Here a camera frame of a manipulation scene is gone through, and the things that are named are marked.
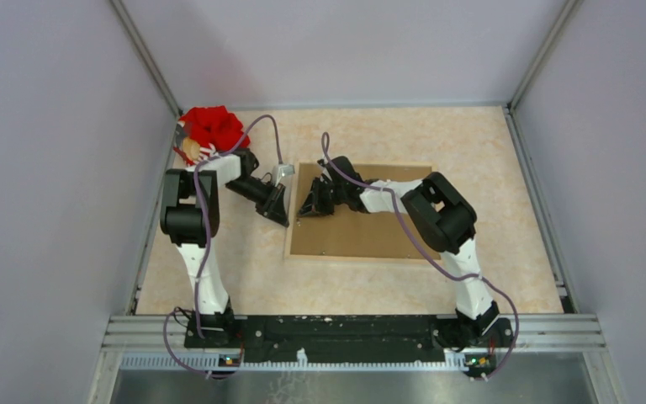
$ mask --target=brown board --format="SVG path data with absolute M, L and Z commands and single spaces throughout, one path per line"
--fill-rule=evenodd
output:
M 430 164 L 359 164 L 355 169 L 363 179 L 411 181 L 424 178 L 432 172 Z M 415 249 L 400 227 L 394 213 L 364 214 L 351 211 L 347 205 L 336 206 L 334 215 L 323 217 L 298 217 L 310 190 L 311 182 L 320 175 L 315 163 L 300 163 L 296 170 L 293 204 L 290 206 L 289 258 L 392 258 L 409 263 L 421 263 L 424 258 Z M 419 233 L 410 217 L 404 215 L 405 223 L 418 240 Z M 432 257 L 439 259 L 439 253 L 425 245 Z

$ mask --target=white wall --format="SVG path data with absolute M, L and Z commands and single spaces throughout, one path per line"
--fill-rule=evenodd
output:
M 85 401 L 172 125 L 105 0 L 0 1 L 0 403 Z
M 183 108 L 508 101 L 564 0 L 125 0 Z
M 646 402 L 646 2 L 584 2 L 519 115 L 575 298 Z

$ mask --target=marble-patterned tabletop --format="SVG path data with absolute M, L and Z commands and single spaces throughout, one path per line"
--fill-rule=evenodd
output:
M 244 126 L 260 114 L 277 122 L 285 162 L 332 156 L 358 162 L 429 162 L 475 208 L 484 276 L 522 313 L 562 312 L 553 273 L 501 107 L 294 109 L 237 112 Z M 277 162 L 267 120 L 251 132 L 263 173 Z M 175 167 L 182 167 L 178 159 Z M 217 255 L 239 314 L 441 314 L 454 312 L 453 283 L 427 265 L 307 262 L 283 257 L 286 230 L 252 203 L 220 191 Z M 503 312 L 508 304 L 495 296 Z M 177 249 L 157 229 L 138 314 L 192 307 Z

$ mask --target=plush toy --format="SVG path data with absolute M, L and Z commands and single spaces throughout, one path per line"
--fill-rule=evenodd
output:
M 243 134 L 243 128 L 236 115 L 224 105 L 194 107 L 177 122 L 174 151 L 192 166 L 217 151 L 231 149 Z M 249 143 L 247 136 L 239 147 L 247 147 Z

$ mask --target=red cloth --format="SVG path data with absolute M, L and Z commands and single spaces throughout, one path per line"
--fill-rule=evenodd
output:
M 209 143 L 216 147 L 218 152 L 231 149 L 244 133 L 244 125 L 236 115 L 226 110 L 224 105 L 218 107 L 194 107 L 179 120 L 184 121 L 185 128 L 189 128 L 188 135 L 202 147 Z M 244 139 L 240 147 L 249 146 L 249 136 Z

